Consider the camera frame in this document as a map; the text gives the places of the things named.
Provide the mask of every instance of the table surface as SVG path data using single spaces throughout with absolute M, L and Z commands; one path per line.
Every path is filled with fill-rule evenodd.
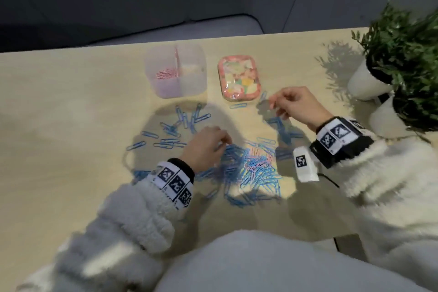
M 263 118 L 270 113 L 257 101 L 230 109 L 222 98 L 217 73 L 226 55 L 251 55 L 268 94 L 283 86 L 308 86 L 335 115 L 360 121 L 374 104 L 349 99 L 345 86 L 363 60 L 350 29 L 196 40 L 207 59 L 208 89 L 202 95 L 159 99 L 144 73 L 143 55 L 163 43 L 113 45 L 0 54 L 0 288 L 11 290 L 21 279 L 50 262 L 57 247 L 96 215 L 102 200 L 132 180 L 131 171 L 150 170 L 181 149 L 154 148 L 163 137 L 160 122 L 175 120 L 175 105 L 190 112 L 207 104 L 211 118 L 235 143 L 258 136 L 276 139 Z M 315 139 L 304 125 L 304 139 Z M 183 130 L 182 138 L 191 133 Z M 146 146 L 125 148 L 145 140 Z M 293 161 L 277 166 L 281 200 L 239 208 L 214 189 L 196 184 L 186 219 L 179 223 L 172 254 L 204 245 L 236 229 L 259 229 L 291 239 L 323 240 L 353 231 L 352 206 L 328 181 L 297 183 Z

